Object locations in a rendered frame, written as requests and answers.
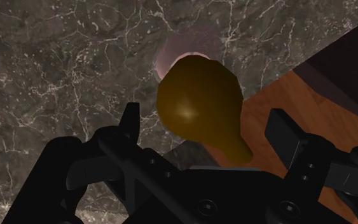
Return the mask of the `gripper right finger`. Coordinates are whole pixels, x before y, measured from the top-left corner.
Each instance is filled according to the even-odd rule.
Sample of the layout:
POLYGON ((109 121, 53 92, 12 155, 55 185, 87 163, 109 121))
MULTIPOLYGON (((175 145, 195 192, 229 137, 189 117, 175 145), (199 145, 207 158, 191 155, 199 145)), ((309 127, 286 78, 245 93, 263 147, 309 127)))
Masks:
POLYGON ((345 152, 305 132, 283 109, 270 111, 265 137, 287 168, 266 208, 267 224, 351 224, 319 202, 331 188, 358 219, 358 146, 345 152))

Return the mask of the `dark brown cabinet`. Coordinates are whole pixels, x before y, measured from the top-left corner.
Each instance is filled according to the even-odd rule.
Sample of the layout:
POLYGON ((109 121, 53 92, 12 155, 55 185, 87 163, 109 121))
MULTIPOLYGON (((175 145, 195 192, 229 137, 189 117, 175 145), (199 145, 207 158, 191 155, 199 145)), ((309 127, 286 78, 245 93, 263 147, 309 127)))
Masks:
POLYGON ((315 92, 358 116, 358 26, 293 71, 315 92))

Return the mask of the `pink bowl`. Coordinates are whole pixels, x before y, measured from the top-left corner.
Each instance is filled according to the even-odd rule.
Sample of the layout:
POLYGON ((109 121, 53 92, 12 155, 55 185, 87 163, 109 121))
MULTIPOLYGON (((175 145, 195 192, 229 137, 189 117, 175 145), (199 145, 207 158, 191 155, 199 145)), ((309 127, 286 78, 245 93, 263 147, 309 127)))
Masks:
POLYGON ((183 57, 199 55, 220 60, 223 43, 215 26, 194 24, 170 34, 156 54, 155 78, 161 82, 164 76, 183 57))

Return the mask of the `yellow pear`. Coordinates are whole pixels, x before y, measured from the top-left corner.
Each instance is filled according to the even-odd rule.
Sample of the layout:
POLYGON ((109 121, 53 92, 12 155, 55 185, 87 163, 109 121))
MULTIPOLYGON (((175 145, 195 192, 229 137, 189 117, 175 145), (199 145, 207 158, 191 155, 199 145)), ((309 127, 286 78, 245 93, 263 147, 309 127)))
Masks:
POLYGON ((160 120, 184 139, 218 149, 242 165, 253 152, 240 134, 244 97, 238 78, 220 62, 200 55, 179 59, 158 86, 160 120))

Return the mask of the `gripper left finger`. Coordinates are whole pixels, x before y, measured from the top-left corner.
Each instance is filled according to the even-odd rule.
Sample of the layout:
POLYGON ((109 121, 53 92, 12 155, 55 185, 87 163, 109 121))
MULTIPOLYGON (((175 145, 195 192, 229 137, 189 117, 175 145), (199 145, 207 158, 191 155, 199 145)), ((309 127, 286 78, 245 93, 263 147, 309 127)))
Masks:
POLYGON ((70 136, 49 141, 2 224, 84 224, 76 208, 98 182, 125 206, 123 224, 198 224, 174 187, 179 170, 137 145, 139 120, 139 103, 130 102, 119 125, 99 128, 85 143, 70 136))

